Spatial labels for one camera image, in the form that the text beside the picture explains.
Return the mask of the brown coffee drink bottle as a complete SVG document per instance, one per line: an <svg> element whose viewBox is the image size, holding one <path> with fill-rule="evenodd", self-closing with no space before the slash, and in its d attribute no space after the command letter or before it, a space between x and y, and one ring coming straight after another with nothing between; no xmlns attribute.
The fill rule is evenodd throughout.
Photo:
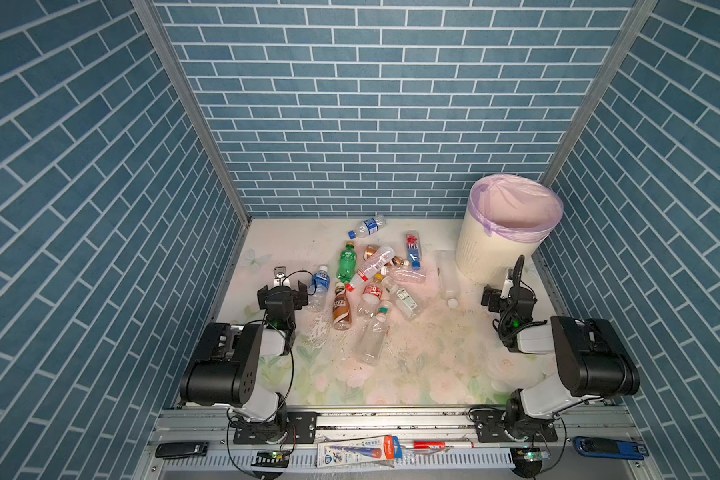
<svg viewBox="0 0 720 480"><path fill-rule="evenodd" d="M345 331L352 326L352 308L348 299L346 285L342 282L337 282L334 289L332 315L334 329Z"/></svg>

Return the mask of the clear bottle white cap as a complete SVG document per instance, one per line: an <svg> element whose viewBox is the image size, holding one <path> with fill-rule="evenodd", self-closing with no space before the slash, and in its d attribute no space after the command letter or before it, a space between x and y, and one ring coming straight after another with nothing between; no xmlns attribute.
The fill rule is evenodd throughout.
<svg viewBox="0 0 720 480"><path fill-rule="evenodd" d="M449 308L455 309L459 306L461 293L455 252L452 250L437 251L436 262L440 295Z"/></svg>

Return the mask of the red label cola bottle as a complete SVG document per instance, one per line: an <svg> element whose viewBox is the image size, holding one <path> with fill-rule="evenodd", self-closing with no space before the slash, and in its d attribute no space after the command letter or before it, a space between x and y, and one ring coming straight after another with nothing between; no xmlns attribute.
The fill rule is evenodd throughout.
<svg viewBox="0 0 720 480"><path fill-rule="evenodd" d="M383 276L376 274L365 286L361 294L357 313L362 317L373 317L381 303L383 294L381 282Z"/></svg>

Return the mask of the clear bottle green cap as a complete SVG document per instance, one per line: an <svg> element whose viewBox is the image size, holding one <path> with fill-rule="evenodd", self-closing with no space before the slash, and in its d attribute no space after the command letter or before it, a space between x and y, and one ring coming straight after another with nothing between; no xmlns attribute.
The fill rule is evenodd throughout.
<svg viewBox="0 0 720 480"><path fill-rule="evenodd" d="M374 364L379 360L389 330L388 316L391 309L392 303L389 300L382 301L377 312L368 321L357 347L357 354L362 362Z"/></svg>

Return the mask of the blue label water bottle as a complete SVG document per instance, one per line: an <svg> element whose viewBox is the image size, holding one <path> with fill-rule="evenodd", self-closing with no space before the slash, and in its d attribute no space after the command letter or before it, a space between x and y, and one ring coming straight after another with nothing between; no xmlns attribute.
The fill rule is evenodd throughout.
<svg viewBox="0 0 720 480"><path fill-rule="evenodd" d="M360 221L356 227L348 232L350 239L365 238L376 234L381 228L387 225L384 215L377 215Z"/></svg>

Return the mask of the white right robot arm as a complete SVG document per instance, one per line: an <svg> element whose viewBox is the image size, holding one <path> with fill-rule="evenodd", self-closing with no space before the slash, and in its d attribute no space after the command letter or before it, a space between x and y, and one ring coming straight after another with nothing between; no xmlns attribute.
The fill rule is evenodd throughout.
<svg viewBox="0 0 720 480"><path fill-rule="evenodd" d="M587 401L638 392L638 369L607 320L552 316L533 318L537 298L522 281L484 288L481 304L498 315L494 330L513 354L548 356L555 371L540 383L515 390L505 406L507 427L549 424Z"/></svg>

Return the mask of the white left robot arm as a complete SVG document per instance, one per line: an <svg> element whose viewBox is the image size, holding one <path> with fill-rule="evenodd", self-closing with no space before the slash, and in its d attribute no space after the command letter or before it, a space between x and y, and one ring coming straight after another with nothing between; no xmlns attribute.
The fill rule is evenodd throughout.
<svg viewBox="0 0 720 480"><path fill-rule="evenodd" d="M227 406L248 424L287 423L286 396L257 383L261 357L293 356L295 314L308 305L308 287L264 286L257 292L264 315L243 326L205 327L179 383L180 401Z"/></svg>

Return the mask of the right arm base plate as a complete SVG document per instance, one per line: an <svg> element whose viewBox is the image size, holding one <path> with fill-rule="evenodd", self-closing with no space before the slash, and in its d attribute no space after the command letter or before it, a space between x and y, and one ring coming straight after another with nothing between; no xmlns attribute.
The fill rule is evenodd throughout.
<svg viewBox="0 0 720 480"><path fill-rule="evenodd" d="M480 443L552 443L558 440L552 420L533 419L503 410L478 407L467 411Z"/></svg>

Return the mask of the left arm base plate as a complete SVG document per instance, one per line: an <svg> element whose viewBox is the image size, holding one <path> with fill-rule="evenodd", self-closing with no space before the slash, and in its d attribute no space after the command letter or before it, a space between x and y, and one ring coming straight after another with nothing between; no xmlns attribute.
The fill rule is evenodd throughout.
<svg viewBox="0 0 720 480"><path fill-rule="evenodd" d="M313 444L318 414L315 411L278 413L268 422L233 422L235 445Z"/></svg>

